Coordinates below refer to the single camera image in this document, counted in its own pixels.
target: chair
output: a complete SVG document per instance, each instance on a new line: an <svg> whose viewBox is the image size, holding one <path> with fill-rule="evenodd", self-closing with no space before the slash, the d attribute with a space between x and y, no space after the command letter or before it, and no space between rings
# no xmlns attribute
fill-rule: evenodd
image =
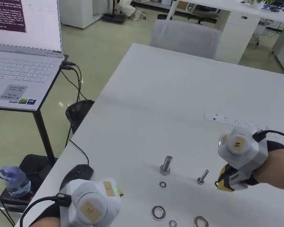
<svg viewBox="0 0 284 227"><path fill-rule="evenodd" d="M219 9L206 7L206 6L200 6L193 3L188 3L186 6L186 11L191 14L188 20L192 16L196 16L199 18L198 24L201 23L201 21L204 21L205 18L218 18L219 17Z"/></svg>
<svg viewBox="0 0 284 227"><path fill-rule="evenodd" d="M211 27L174 20L157 20L151 46L214 59L221 32Z"/></svg>

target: water bottle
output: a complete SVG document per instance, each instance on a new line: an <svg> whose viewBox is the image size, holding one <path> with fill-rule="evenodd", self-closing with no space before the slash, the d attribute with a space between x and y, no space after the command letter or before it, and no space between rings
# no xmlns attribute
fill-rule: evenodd
<svg viewBox="0 0 284 227"><path fill-rule="evenodd" d="M6 189L12 197L20 198L29 193L31 187L30 180L19 167L3 167L0 173L3 175Z"/></svg>

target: metal washer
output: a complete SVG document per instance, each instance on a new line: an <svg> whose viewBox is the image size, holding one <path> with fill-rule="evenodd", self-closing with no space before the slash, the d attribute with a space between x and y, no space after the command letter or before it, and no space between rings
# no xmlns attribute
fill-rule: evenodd
<svg viewBox="0 0 284 227"><path fill-rule="evenodd" d="M156 214L155 214L156 210L161 210L162 211L162 216L161 217L156 216ZM152 217L155 220L162 221L165 218L165 216L166 216L166 211L165 211L165 209L162 206L154 206L152 208L152 210L151 210L151 215L152 215Z"/></svg>
<svg viewBox="0 0 284 227"><path fill-rule="evenodd" d="M169 221L169 227L177 227L177 222L175 220L170 220Z"/></svg>
<svg viewBox="0 0 284 227"><path fill-rule="evenodd" d="M204 217L202 217L202 216L198 216L198 217L195 218L195 221L194 221L195 227L199 227L198 220L203 221L204 224L205 224L205 227L209 227L208 221Z"/></svg>
<svg viewBox="0 0 284 227"><path fill-rule="evenodd" d="M164 181L161 181L159 185L161 188L166 188L166 183Z"/></svg>

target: hand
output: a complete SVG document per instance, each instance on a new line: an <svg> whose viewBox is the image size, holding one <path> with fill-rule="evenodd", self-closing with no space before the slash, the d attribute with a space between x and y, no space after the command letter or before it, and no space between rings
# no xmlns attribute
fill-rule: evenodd
<svg viewBox="0 0 284 227"><path fill-rule="evenodd" d="M267 160L253 176L259 183L284 189L284 149L269 152Z"/></svg>
<svg viewBox="0 0 284 227"><path fill-rule="evenodd" d="M60 227L60 219L58 218L43 218L32 224L30 227Z"/></svg>

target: laptop keyboard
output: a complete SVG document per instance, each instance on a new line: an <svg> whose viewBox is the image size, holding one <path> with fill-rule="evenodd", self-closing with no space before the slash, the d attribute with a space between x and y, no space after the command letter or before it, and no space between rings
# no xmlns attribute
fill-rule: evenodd
<svg viewBox="0 0 284 227"><path fill-rule="evenodd" d="M56 61L0 58L0 79L45 83L56 64Z"/></svg>

